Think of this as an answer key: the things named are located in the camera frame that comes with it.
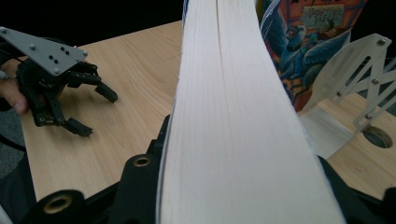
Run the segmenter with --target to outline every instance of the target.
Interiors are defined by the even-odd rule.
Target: book cover
[[[349,43],[367,0],[264,0],[262,38],[295,110],[328,60]]]

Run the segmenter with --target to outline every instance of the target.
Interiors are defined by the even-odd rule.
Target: wooden table
[[[164,117],[171,113],[181,33],[177,21],[81,47],[120,99],[111,104],[93,86],[64,90],[59,101],[65,117],[93,128],[89,137],[60,127],[37,128],[32,116],[21,118],[38,200],[60,189],[78,189],[90,197],[119,181],[129,158],[146,152]],[[345,118],[364,103],[359,95],[349,99],[343,112],[327,107],[326,102],[319,106]],[[382,115],[374,125],[396,141],[392,115]],[[328,161],[350,187],[376,198],[396,185],[396,147],[375,147],[361,133]]]

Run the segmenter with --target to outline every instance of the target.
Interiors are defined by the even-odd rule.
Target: circular hole
[[[147,166],[150,164],[149,158],[141,157],[134,160],[134,166]]]
[[[59,195],[49,200],[44,206],[46,214],[55,214],[61,212],[72,203],[72,197],[69,195]]]
[[[370,126],[362,131],[364,137],[376,147],[390,148],[393,145],[389,134],[374,126]]]

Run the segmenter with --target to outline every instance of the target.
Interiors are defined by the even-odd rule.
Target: bolt
[[[376,42],[376,44],[378,45],[378,46],[383,46],[383,45],[385,45],[387,43],[387,41],[385,41],[384,39],[380,39],[380,40],[378,40],[378,42]]]
[[[378,81],[378,79],[375,78],[375,79],[372,80],[372,83],[377,85],[379,83],[379,81]]]

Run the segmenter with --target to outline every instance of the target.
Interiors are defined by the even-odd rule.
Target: book
[[[157,223],[344,223],[253,0],[190,0]]]
[[[366,2],[264,0],[262,39],[296,111],[309,101],[321,68],[349,43]]]

